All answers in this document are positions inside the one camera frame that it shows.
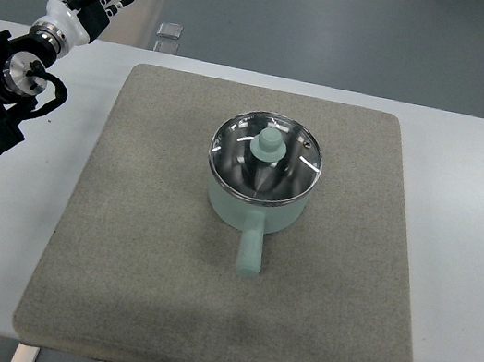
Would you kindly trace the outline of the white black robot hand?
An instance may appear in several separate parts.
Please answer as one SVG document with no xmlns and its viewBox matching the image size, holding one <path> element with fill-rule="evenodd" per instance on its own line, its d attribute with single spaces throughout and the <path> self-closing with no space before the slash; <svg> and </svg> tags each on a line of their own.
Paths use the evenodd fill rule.
<svg viewBox="0 0 484 362">
<path fill-rule="evenodd" d="M 52 34 L 63 53 L 100 37 L 111 18 L 132 3 L 134 0 L 48 0 L 45 15 L 32 27 Z"/>
</svg>

